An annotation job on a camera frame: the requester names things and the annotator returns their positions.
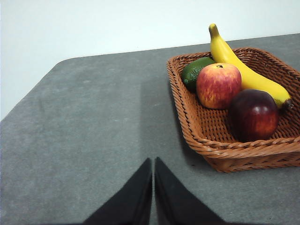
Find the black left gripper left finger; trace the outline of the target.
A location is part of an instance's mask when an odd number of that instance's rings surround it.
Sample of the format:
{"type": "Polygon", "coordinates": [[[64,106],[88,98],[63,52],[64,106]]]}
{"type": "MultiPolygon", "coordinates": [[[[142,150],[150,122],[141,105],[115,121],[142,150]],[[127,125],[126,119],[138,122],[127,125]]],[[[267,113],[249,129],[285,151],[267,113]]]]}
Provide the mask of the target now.
{"type": "Polygon", "coordinates": [[[152,203],[152,164],[147,158],[125,185],[83,223],[148,225],[152,203]]]}

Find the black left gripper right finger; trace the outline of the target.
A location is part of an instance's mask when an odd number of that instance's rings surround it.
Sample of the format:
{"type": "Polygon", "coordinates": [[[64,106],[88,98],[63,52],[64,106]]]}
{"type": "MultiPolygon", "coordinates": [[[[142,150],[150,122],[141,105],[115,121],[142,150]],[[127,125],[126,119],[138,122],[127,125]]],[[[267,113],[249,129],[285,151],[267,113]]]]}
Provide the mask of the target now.
{"type": "Polygon", "coordinates": [[[155,195],[171,225],[225,224],[180,182],[159,157],[155,159],[155,195]]]}

